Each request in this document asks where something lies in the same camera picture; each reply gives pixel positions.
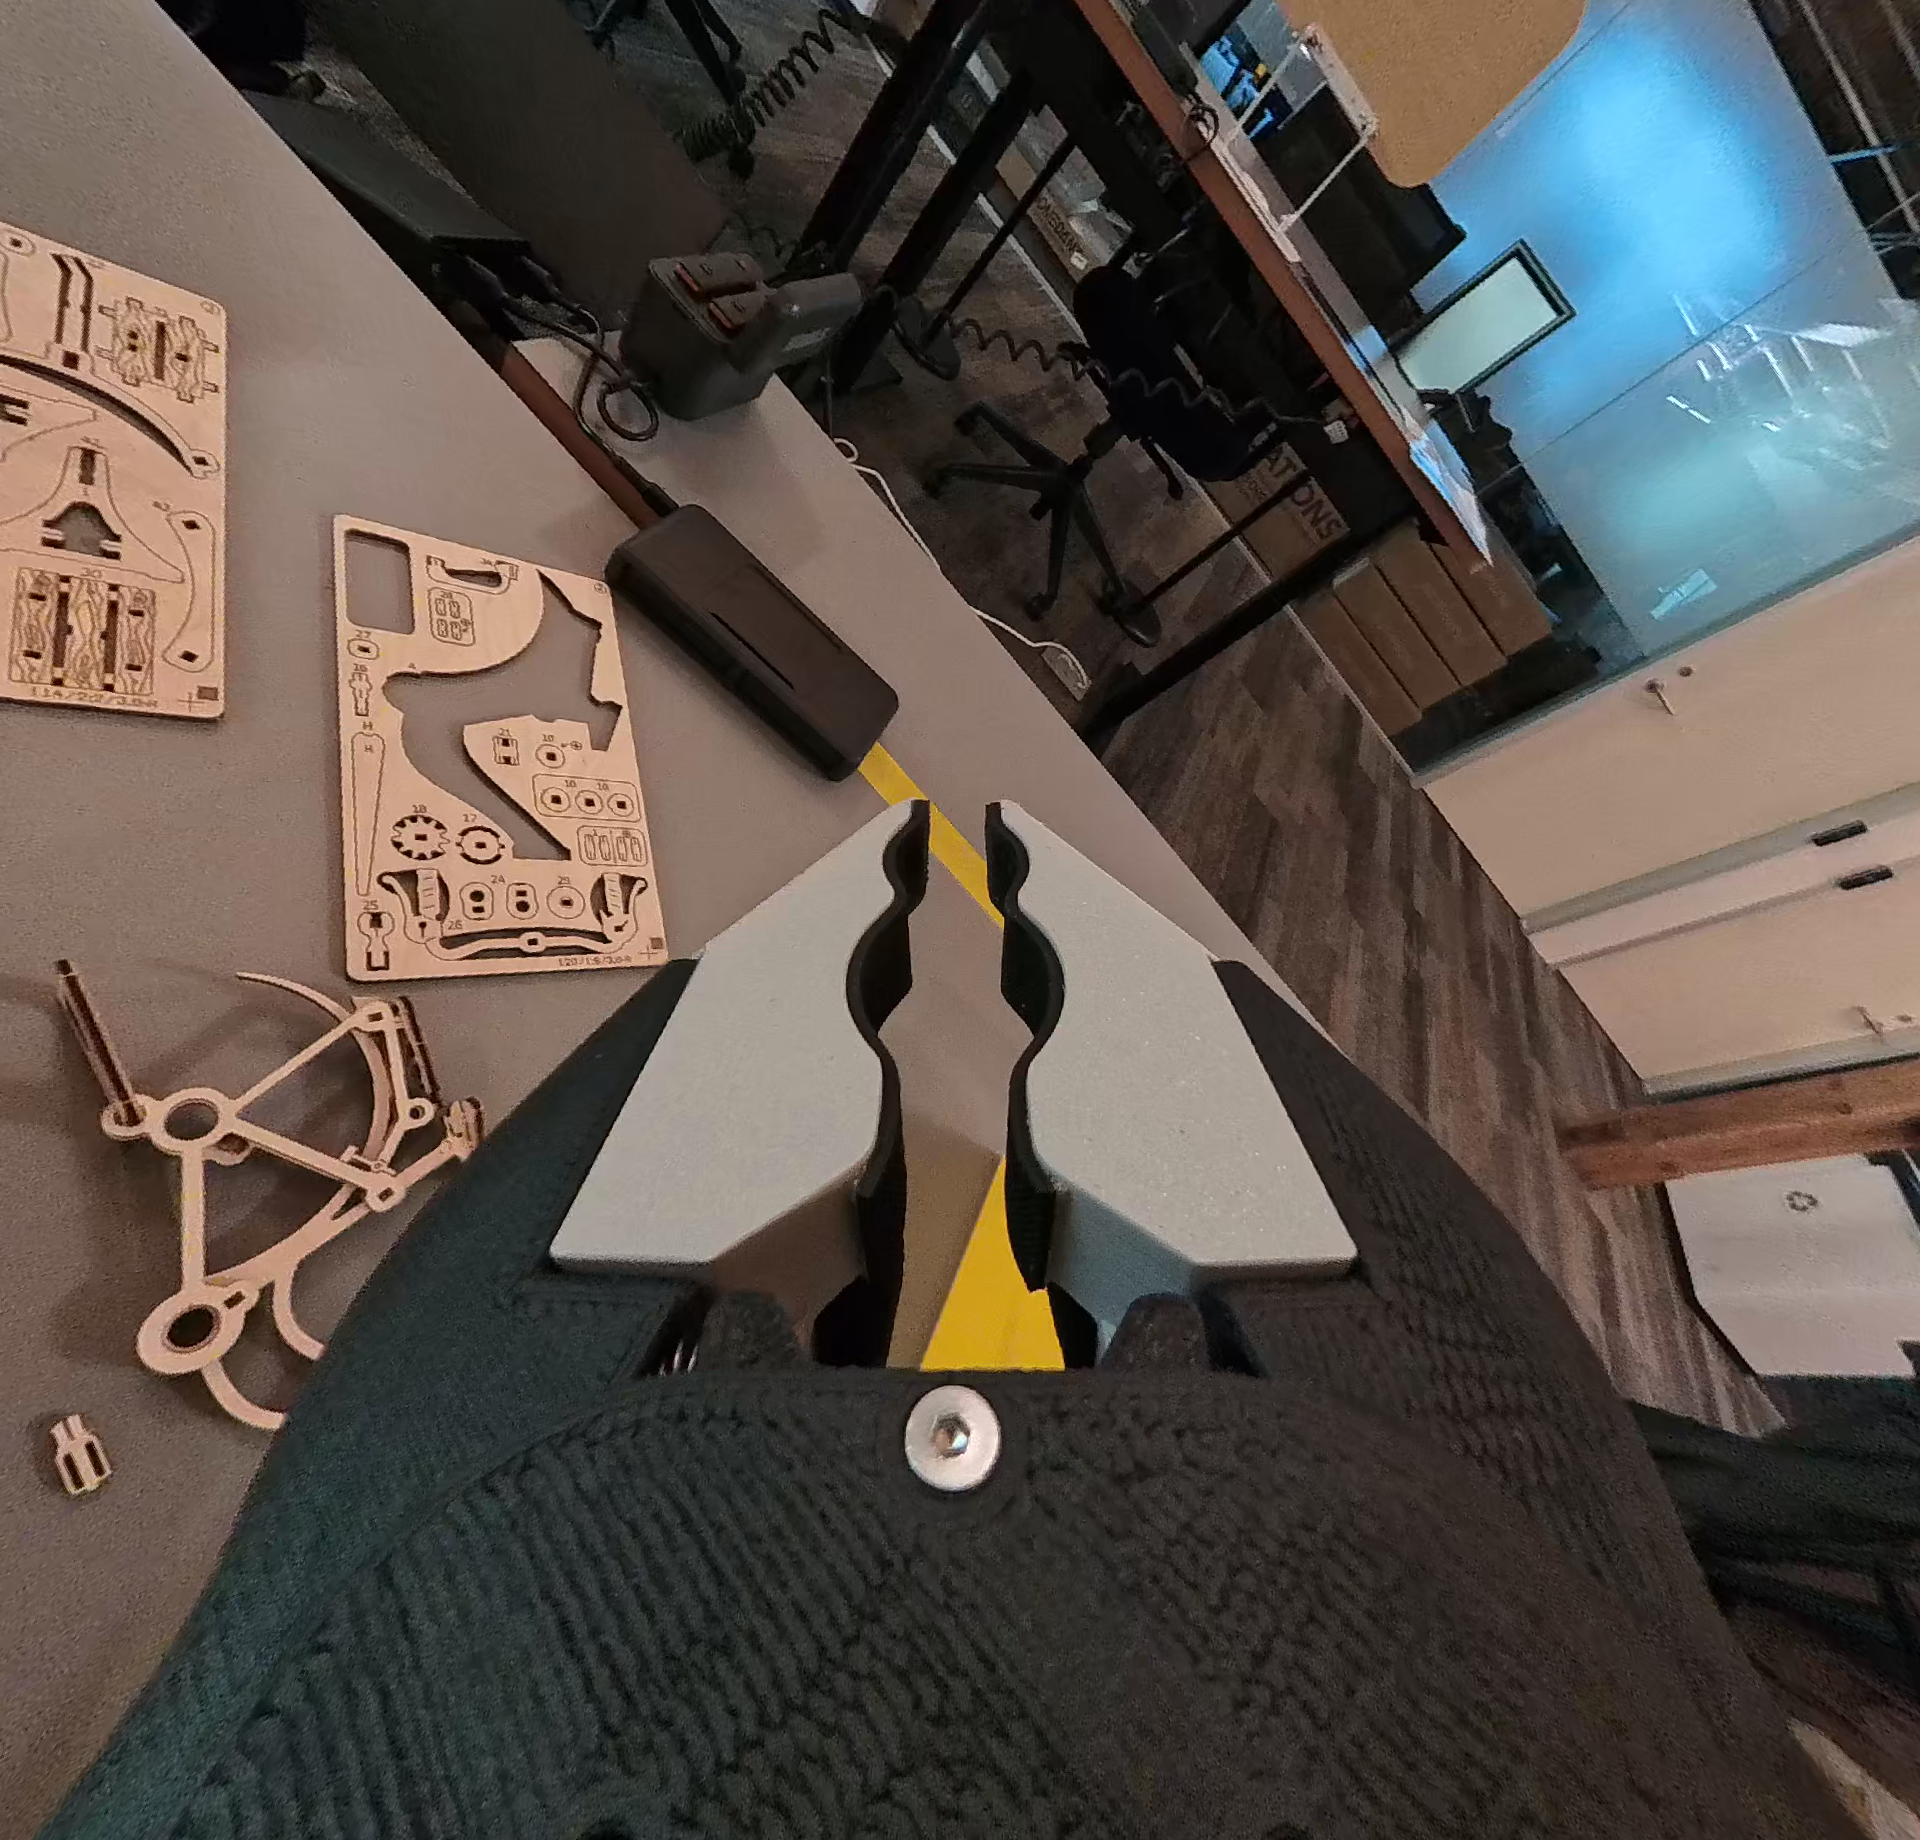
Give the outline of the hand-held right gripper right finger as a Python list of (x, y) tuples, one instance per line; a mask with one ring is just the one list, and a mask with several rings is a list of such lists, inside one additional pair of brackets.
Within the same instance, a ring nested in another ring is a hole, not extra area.
[(1011, 800), (985, 818), (1009, 1078), (1005, 1229), (1067, 1369), (1145, 1298), (1353, 1277), (1257, 1024), (1288, 1002)]

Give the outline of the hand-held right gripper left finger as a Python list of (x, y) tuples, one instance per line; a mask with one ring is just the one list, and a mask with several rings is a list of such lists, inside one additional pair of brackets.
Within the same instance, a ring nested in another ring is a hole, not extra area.
[(829, 1367), (881, 1369), (905, 1277), (888, 1020), (915, 982), (931, 803), (894, 803), (732, 920), (676, 1007), (548, 1256), (773, 1298)]

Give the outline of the small wooden parts sheet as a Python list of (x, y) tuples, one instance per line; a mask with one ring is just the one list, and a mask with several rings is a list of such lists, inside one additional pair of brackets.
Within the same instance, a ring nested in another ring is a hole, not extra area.
[(332, 546), (349, 976), (664, 964), (609, 585), (352, 514)]

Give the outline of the partly assembled wooden model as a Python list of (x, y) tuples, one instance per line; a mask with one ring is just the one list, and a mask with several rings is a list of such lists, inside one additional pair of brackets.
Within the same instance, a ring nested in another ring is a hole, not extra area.
[[(408, 996), (336, 999), (300, 980), (243, 971), (236, 979), (300, 999), (322, 1018), (317, 1036), (237, 1092), (183, 1086), (138, 1089), (108, 1033), (79, 967), (55, 964), (55, 994), (83, 1060), (103, 1094), (101, 1134), (121, 1145), (146, 1145), (170, 1168), (177, 1220), (177, 1282), (143, 1316), (136, 1357), (157, 1378), (200, 1380), (213, 1402), (240, 1425), (274, 1433), (285, 1410), (253, 1401), (233, 1383), (227, 1353), (260, 1306), (285, 1351), (315, 1365), (324, 1340), (296, 1308), (304, 1264), (363, 1220), (388, 1217), (422, 1182), (469, 1160), (486, 1137), (475, 1098), (448, 1098)], [(261, 1120), (261, 1107), (304, 1071), (352, 1048), (369, 1084), (369, 1123), (340, 1148), (313, 1145)], [(225, 1266), (210, 1264), (210, 1174), (248, 1160), (325, 1184), (324, 1202), (261, 1250)]]

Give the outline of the large wooden parts sheet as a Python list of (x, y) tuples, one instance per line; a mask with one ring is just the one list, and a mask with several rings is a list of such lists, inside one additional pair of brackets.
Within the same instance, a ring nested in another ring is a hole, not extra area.
[(2, 227), (2, 695), (225, 710), (227, 312)]

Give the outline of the yellow tape strip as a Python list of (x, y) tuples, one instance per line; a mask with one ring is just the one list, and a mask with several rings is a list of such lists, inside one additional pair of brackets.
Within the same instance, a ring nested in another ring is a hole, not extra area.
[[(1002, 932), (1002, 915), (991, 898), (991, 871), (981, 850), (926, 796), (882, 743), (865, 751), (858, 772), (889, 806), (902, 800), (928, 806), (931, 861), (947, 871), (996, 932)], [(926, 1372), (1057, 1372), (1062, 1365), (1065, 1355), (1047, 1298), (1024, 1287), (1011, 1250), (1005, 1218), (1005, 1160), (996, 1160), (991, 1189), (923, 1349), (921, 1369)]]

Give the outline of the black power adapter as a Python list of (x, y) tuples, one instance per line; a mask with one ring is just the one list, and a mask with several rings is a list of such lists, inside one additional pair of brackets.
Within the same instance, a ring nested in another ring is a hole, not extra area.
[(705, 507), (634, 532), (605, 582), (827, 779), (852, 776), (901, 709), (894, 686)]

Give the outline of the stack of cardboard boxes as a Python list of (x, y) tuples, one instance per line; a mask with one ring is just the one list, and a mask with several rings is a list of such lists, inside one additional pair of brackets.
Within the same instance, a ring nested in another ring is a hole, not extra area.
[(1399, 507), (1297, 614), (1415, 772), (1600, 682), (1513, 557), (1458, 563)]

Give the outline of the white cabinet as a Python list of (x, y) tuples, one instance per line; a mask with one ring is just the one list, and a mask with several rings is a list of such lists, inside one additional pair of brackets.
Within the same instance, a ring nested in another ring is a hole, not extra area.
[(1647, 1090), (1916, 1056), (1916, 537), (1419, 781)]

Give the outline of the black office chair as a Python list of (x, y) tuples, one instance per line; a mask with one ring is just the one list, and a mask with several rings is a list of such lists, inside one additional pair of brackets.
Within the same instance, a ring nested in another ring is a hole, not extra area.
[(1065, 457), (1027, 434), (996, 405), (975, 401), (956, 418), (956, 428), (968, 436), (994, 434), (1013, 461), (947, 461), (931, 468), (923, 486), (931, 496), (953, 484), (1027, 495), (1027, 512), (1045, 524), (1047, 546), (1043, 585), (1024, 597), (1024, 613), (1039, 618), (1058, 603), (1078, 540), (1099, 573), (1097, 609), (1126, 639), (1149, 648), (1161, 639), (1156, 588), (1129, 585), (1117, 565), (1090, 499), (1097, 463), (1129, 441), (1156, 461), (1171, 492), (1178, 495), (1183, 480), (1240, 480), (1293, 434), (1335, 439), (1335, 420), (1305, 412), (1290, 388), (1271, 393), (1208, 378), (1192, 331), (1201, 318), (1196, 275), (1099, 265), (1076, 287), (1071, 316), (1078, 337), (1057, 345), (1008, 329), (987, 331), (972, 316), (939, 312), (926, 322), (921, 345), (1001, 352), (1009, 363), (1033, 359), (1043, 373), (1060, 371), (1096, 390), (1101, 418), (1081, 451)]

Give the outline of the long wooden-edged desk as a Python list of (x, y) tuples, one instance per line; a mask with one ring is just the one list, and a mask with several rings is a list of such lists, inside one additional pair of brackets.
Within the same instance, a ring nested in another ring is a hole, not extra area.
[[(993, 30), (1008, 30), (1027, 3), (1035, 0), (933, 5), (808, 220), (801, 249), (792, 257), (796, 268), (850, 263), (858, 243), (896, 191), (906, 161), (931, 132), (942, 100), (972, 59), (972, 51)], [(1384, 378), (1361, 363), (1353, 326), (1343, 316), (1353, 303), (1348, 291), (1331, 271), (1309, 275), (1313, 257), (1308, 251), (1305, 223), (1284, 225), (1293, 206), (1278, 200), (1280, 189), (1264, 186), (1236, 161), (1225, 109), (1212, 104), (1212, 96), (1202, 90), (1196, 91), (1193, 104), (1188, 104), (1188, 99), (1158, 70), (1121, 0), (1053, 0), (1053, 8), (1070, 11), (1081, 22), (1081, 34), (1097, 40), (1099, 58), (1117, 70), (1141, 112), (1151, 115), (1180, 174), (1206, 200), (1212, 218), (1232, 235), (1239, 257), (1286, 312), (1353, 409), (1359, 436), (1396, 468), (1396, 484), (1405, 499), (1403, 507), (1391, 507), (1382, 520), (1361, 524), (1348, 518), (1348, 528), (1331, 546), (1255, 592), (1171, 654), (1164, 663), (1145, 672), (1118, 669), (1084, 701), (1076, 723), (1081, 736), (1096, 749), (1105, 747), (1121, 723), (1286, 609), (1329, 588), (1340, 567), (1362, 561), (1396, 537), (1402, 524), (1421, 532), (1423, 540), (1437, 548), (1453, 586), (1478, 616), (1487, 616), (1493, 603), (1476, 580), (1487, 578), (1498, 588), (1521, 588), (1517, 563), (1496, 552), (1491, 532), (1470, 491), (1446, 481), (1436, 457), (1421, 453), (1425, 428), (1412, 427), (1410, 405), (1396, 401)]]

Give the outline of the instruction sheet on cork board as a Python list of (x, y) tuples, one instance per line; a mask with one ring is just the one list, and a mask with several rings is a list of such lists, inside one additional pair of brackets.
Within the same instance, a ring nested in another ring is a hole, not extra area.
[(1443, 175), (1576, 38), (1588, 0), (1276, 0), (1382, 178)]

